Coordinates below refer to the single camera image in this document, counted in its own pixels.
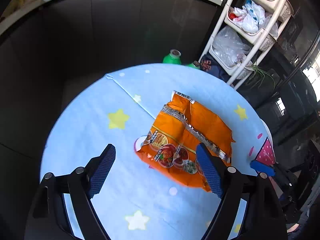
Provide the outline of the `person's right hand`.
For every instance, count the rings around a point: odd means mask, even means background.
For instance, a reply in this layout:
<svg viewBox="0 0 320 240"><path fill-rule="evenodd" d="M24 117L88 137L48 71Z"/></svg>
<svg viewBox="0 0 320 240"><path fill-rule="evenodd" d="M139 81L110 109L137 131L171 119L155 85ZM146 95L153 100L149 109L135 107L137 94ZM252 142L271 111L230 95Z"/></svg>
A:
<svg viewBox="0 0 320 240"><path fill-rule="evenodd" d="M293 226L291 226L289 229L287 229L287 233L291 233L291 232L294 232L295 230L297 230L299 228L299 224L296 223L294 224Z"/></svg>

